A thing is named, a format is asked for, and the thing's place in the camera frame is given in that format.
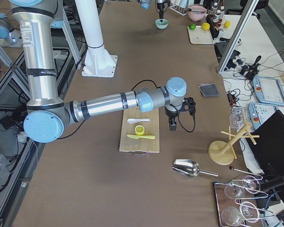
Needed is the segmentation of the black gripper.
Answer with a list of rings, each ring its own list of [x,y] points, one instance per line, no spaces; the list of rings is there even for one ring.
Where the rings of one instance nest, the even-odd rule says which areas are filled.
[[[164,19],[165,0],[156,0],[156,9],[159,14],[158,24],[160,24]]]
[[[179,113],[187,111],[193,117],[193,119],[195,119],[195,101],[192,97],[185,97],[179,110],[171,105],[165,106],[165,114],[169,117],[170,131],[176,131],[177,122],[175,118],[179,116]]]

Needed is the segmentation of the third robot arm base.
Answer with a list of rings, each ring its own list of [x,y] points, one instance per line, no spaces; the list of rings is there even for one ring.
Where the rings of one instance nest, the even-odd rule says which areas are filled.
[[[4,13],[0,13],[0,45],[12,48],[22,47],[20,32],[15,29]]]

